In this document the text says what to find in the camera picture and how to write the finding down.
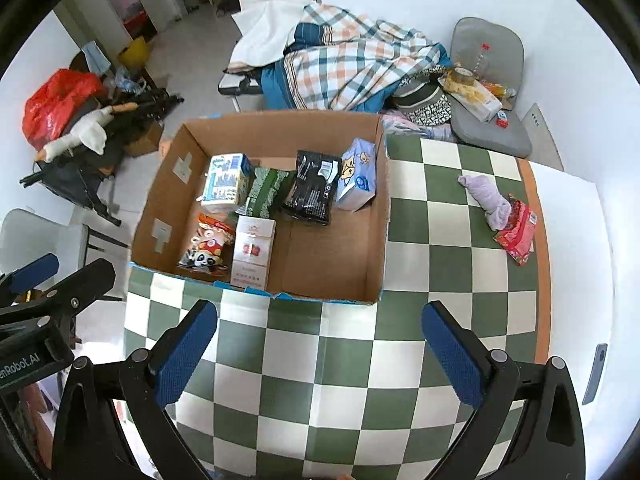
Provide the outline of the green white checkered tablecloth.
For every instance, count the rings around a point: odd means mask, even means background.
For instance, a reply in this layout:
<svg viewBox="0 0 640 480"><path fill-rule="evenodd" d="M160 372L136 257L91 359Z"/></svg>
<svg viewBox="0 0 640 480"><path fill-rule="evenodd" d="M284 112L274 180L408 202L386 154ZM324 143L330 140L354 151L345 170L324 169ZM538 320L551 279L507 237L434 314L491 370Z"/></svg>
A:
<svg viewBox="0 0 640 480"><path fill-rule="evenodd" d="M421 330L442 302L488 348L541 362L550 336L546 234L525 264L495 242L459 183L484 174L538 200L526 160L415 138L387 142L390 229L375 304L272 299L134 266L127 350L151 347L196 300L219 324L169 416L214 474L422 479L471 415Z"/></svg>

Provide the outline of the white goose plush toy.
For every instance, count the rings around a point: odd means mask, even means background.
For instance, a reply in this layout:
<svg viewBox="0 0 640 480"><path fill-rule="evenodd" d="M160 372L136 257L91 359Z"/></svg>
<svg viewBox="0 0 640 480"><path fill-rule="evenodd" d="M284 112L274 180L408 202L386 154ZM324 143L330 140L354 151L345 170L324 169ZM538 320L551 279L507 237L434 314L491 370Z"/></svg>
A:
<svg viewBox="0 0 640 480"><path fill-rule="evenodd" d="M36 155L35 161L52 162L64 152L83 145L93 153L102 155L106 144L105 127L116 114L133 112L139 107L135 102L97 108L78 119L69 133L47 143Z"/></svg>

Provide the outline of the red snack packet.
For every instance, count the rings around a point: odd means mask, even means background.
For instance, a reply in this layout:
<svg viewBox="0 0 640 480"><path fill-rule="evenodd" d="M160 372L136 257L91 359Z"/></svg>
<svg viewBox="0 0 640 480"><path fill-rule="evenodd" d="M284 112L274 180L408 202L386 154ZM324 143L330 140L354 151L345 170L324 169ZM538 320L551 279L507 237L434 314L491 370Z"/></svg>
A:
<svg viewBox="0 0 640 480"><path fill-rule="evenodd" d="M532 251L538 217L532 208L513 195L509 196L509 202L508 221L494 240L519 266L525 266Z"/></svg>

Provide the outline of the white red tissue box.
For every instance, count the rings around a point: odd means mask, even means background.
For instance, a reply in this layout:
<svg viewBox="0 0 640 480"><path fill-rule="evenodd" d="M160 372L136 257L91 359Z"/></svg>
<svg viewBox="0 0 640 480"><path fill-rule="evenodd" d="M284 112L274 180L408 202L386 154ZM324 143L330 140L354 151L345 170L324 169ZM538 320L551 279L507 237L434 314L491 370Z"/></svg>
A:
<svg viewBox="0 0 640 480"><path fill-rule="evenodd" d="M233 246L232 286L267 288L276 226L272 219L239 216Z"/></svg>

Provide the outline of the orange chips bag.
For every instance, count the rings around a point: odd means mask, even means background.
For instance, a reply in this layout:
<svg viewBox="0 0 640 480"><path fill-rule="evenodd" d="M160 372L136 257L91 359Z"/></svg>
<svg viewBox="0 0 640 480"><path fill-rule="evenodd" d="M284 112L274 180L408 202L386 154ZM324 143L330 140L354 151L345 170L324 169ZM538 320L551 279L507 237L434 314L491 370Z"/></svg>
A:
<svg viewBox="0 0 640 480"><path fill-rule="evenodd" d="M227 223L199 214L198 228L178 261L178 267L208 274L224 273L229 269L224 262L224 254L234 239L234 229Z"/></svg>

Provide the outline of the grey white chair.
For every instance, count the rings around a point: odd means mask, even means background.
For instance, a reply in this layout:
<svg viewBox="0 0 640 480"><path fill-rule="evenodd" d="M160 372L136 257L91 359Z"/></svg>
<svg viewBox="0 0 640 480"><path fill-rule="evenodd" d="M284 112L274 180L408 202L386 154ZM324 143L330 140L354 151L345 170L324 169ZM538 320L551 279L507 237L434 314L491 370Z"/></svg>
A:
<svg viewBox="0 0 640 480"><path fill-rule="evenodd" d="M91 239L127 249L128 245L88 224L62 226L24 209L13 209L1 225L1 272L8 274L26 266L38 258L53 254L58 258L58 272L43 282L52 287L67 275L73 274L88 263L88 253L104 252Z"/></svg>

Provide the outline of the red plastic bag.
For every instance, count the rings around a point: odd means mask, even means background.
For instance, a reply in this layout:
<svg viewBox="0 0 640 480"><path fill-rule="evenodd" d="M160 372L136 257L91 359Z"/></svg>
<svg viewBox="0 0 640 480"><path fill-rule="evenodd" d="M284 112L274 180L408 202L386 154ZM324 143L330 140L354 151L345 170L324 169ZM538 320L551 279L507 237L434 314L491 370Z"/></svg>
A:
<svg viewBox="0 0 640 480"><path fill-rule="evenodd" d="M106 94L93 73L57 70L25 103L22 130L27 142L40 151L61 136L82 104Z"/></svg>

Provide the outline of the green snack packet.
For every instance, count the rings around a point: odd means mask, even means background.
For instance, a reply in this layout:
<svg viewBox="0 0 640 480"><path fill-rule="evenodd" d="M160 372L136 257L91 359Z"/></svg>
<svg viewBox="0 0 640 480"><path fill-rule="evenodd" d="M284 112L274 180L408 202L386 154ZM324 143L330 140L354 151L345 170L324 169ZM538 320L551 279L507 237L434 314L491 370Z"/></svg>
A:
<svg viewBox="0 0 640 480"><path fill-rule="evenodd" d="M254 178L246 201L236 210L241 216L272 219L290 192L295 172L268 167L255 167Z"/></svg>

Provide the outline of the plaid blanket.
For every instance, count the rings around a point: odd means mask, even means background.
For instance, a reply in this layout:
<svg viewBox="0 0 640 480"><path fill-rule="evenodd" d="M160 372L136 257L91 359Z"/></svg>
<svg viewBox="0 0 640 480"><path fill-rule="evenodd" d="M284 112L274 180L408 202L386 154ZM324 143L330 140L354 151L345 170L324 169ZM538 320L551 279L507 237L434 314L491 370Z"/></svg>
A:
<svg viewBox="0 0 640 480"><path fill-rule="evenodd" d="M262 69L260 88L272 110L377 113L403 81L450 65L423 32L311 3L283 58Z"/></svg>

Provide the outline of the grey floor chair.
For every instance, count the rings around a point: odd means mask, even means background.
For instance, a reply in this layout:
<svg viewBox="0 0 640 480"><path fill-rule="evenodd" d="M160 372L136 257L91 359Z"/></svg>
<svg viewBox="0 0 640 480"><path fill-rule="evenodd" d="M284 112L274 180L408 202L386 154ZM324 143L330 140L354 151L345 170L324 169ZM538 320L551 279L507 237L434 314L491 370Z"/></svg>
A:
<svg viewBox="0 0 640 480"><path fill-rule="evenodd" d="M465 144L526 158L532 142L514 112L524 73L524 46L511 29L484 18L460 18L450 58L475 79L474 94L452 94L451 128Z"/></svg>

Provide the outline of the light blue tissue pack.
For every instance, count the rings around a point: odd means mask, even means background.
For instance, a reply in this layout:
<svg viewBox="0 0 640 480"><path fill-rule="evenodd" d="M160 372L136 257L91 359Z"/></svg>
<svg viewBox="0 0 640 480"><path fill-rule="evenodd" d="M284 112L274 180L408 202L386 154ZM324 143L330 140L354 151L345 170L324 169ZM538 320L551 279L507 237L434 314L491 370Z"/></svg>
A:
<svg viewBox="0 0 640 480"><path fill-rule="evenodd" d="M340 180L337 182L335 206L355 212L372 200L376 193L376 151L369 141L355 139L342 155Z"/></svg>

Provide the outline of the folding bed frame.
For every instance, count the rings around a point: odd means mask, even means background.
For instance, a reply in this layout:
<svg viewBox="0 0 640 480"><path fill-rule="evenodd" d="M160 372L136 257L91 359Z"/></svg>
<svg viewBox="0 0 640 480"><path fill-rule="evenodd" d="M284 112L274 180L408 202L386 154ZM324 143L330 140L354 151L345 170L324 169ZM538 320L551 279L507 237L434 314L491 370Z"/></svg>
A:
<svg viewBox="0 0 640 480"><path fill-rule="evenodd" d="M242 112L240 96L261 96L262 70L250 70L244 73L229 73L225 70L218 81L218 93L229 99L237 113Z"/></svg>

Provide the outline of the black folding stand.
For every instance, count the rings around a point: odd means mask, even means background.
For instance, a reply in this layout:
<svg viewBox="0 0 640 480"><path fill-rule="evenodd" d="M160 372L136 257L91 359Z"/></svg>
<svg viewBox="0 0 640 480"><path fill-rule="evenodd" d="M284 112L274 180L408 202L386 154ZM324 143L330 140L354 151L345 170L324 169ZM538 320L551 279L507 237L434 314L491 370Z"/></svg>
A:
<svg viewBox="0 0 640 480"><path fill-rule="evenodd" d="M140 133L145 132L152 122L164 124L164 119L183 102L183 97L171 94L165 88L146 89L139 94L122 92L115 102L101 103L96 98L88 99L70 120L62 136L69 133L78 119L85 114L103 108L135 102L139 107L133 112L116 114L105 127L107 139L104 153L98 155L79 145L52 162L34 162L30 174L21 178L23 188L40 184L54 195L68 200L70 203L95 212L100 218L113 226L122 222L111 212L111 207L99 196L102 183L114 179L128 155L125 146Z"/></svg>

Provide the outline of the yellow snack bag on chair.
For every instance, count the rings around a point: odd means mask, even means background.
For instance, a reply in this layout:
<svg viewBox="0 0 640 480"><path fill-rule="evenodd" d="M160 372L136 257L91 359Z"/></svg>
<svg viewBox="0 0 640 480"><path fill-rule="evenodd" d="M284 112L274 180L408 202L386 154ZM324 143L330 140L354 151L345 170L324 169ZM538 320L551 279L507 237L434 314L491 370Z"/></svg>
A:
<svg viewBox="0 0 640 480"><path fill-rule="evenodd" d="M437 81L480 122L493 120L503 129L510 126L504 106L516 96L514 88L494 82L478 81L470 70L461 66L447 68Z"/></svg>

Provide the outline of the yellow blue tissue pack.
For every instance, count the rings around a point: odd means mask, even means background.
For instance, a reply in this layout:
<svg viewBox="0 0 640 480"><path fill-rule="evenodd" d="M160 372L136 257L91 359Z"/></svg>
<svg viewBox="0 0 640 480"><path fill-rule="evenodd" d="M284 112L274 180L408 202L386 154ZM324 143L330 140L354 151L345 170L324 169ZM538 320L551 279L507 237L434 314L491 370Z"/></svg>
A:
<svg viewBox="0 0 640 480"><path fill-rule="evenodd" d="M252 165L245 154L215 155L209 161L198 201L212 214L236 211L246 202L252 175Z"/></svg>

